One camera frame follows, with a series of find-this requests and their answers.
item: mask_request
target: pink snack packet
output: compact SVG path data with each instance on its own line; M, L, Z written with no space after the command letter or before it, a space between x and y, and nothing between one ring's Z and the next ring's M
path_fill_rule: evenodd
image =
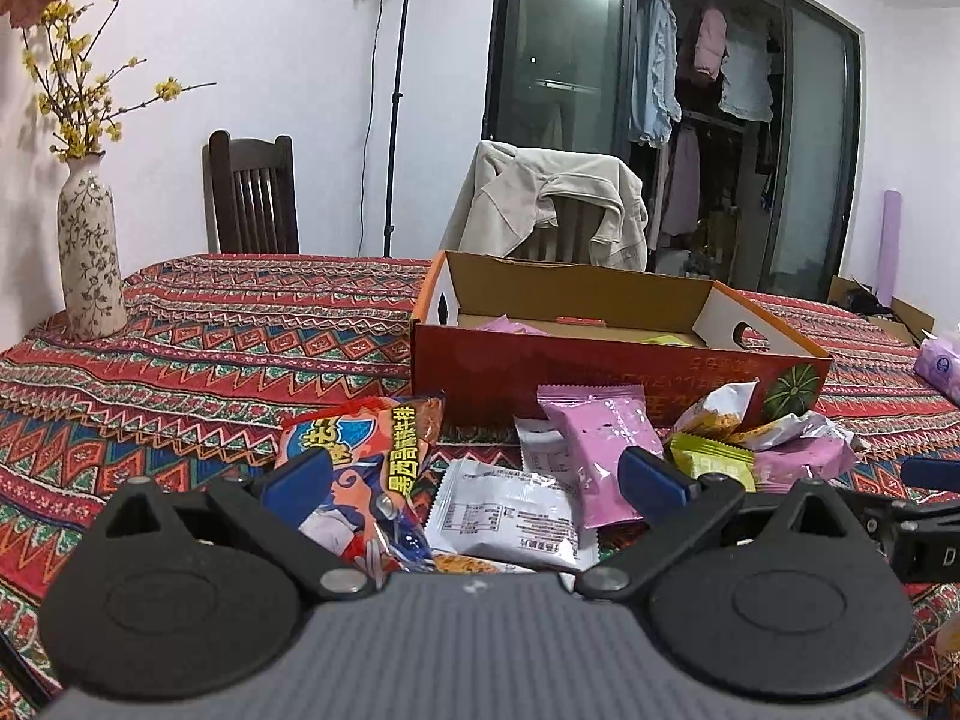
M536 400L563 434L577 469L584 528L642 519L620 494L617 467L630 446L664 456L646 415L643 386L541 385Z
M767 493L798 479L836 479L857 463L856 453L843 439L795 439L757 452L754 478Z
M549 333L544 333L544 331L536 329L536 327L531 327L529 324L514 322L510 317L507 317L507 314L503 314L502 317L498 317L497 319L491 319L486 324L481 324L477 327L477 330L486 330L488 333L510 333L515 336L550 335Z

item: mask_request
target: white floral vase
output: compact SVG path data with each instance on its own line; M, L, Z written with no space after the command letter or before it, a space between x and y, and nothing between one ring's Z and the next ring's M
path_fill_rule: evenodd
M56 206L66 316L70 335L79 341L107 338L127 324L113 192L100 177L102 159L69 161L70 177Z

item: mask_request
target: wooden chair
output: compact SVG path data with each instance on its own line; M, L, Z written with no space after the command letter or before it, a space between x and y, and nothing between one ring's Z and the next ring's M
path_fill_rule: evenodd
M590 263L590 240L603 221L603 209L572 197L553 199L556 227L536 227L508 256L514 260L549 263Z
M294 143L210 136L210 183L220 252L299 254L294 204Z

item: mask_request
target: orange cardboard box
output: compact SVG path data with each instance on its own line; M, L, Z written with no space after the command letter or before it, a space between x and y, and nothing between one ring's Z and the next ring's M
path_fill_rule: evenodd
M550 336L476 330L507 314ZM690 346L660 346L651 338ZM820 395L832 359L814 341L723 284L589 265L440 252L416 300L414 393L446 395L460 426L542 418L540 384L642 384L667 427L717 386L760 380L745 427Z

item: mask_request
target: beige jacket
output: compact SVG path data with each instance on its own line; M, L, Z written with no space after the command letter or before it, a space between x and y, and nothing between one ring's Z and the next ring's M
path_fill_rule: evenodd
M616 157L481 141L443 235L445 250L504 257L535 227L557 226L554 197L598 206L594 265L644 271L647 210L642 184Z

